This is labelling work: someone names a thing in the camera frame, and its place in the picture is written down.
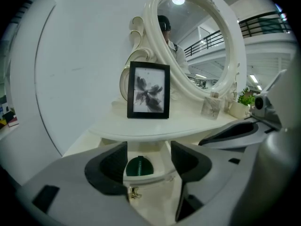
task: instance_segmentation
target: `white planter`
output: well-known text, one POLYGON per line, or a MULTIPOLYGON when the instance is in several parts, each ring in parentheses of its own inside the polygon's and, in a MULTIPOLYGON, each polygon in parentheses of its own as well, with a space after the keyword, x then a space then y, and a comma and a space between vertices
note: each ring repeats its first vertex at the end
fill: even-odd
POLYGON ((243 105, 238 102, 233 102, 229 114, 238 118, 243 119, 248 116, 249 113, 249 107, 247 105, 243 105))

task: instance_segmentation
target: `black railing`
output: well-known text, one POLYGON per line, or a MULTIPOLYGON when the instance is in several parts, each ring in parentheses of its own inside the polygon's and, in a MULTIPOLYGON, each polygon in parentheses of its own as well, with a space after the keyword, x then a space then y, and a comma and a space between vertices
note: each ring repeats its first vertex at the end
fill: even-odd
MULTIPOLYGON (((244 38, 267 33, 290 33, 292 29, 285 21, 285 13, 269 12, 240 21, 239 26, 244 38)), ((204 49, 209 49, 221 43, 224 43, 224 39, 221 31, 219 30, 186 48, 184 50, 185 56, 192 56, 195 53, 198 53, 204 49)))

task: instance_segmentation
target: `picture frame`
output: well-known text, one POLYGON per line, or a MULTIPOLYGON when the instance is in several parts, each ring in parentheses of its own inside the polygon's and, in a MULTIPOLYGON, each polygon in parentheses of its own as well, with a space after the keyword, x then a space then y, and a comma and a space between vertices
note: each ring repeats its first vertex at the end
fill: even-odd
POLYGON ((131 61, 127 91, 127 117, 168 119, 170 67, 131 61))

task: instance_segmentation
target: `ornate mirror frame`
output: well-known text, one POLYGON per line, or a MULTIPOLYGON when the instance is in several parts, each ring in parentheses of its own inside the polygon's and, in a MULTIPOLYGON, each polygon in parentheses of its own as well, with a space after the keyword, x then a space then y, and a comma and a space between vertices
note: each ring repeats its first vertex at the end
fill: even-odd
POLYGON ((177 90, 192 100, 202 101, 211 90, 224 97, 233 83, 238 90, 246 85, 246 51, 237 18, 223 0, 189 0, 203 8, 217 23, 225 41, 226 63, 220 79, 211 89, 197 87, 182 71, 170 52, 158 23, 158 6, 165 0, 147 0, 143 17, 134 17, 130 29, 133 50, 120 78, 120 92, 127 99, 127 80, 130 61, 157 62, 170 65, 171 90, 177 90))

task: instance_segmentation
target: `green leaves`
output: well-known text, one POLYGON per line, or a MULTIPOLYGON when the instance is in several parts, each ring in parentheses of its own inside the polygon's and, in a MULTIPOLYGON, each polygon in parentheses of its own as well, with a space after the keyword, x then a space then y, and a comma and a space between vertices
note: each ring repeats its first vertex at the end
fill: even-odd
POLYGON ((238 97, 238 103, 241 103, 243 105, 252 105, 254 103, 255 98, 253 95, 246 96, 246 92, 248 91, 249 91, 248 87, 243 89, 242 95, 238 97))

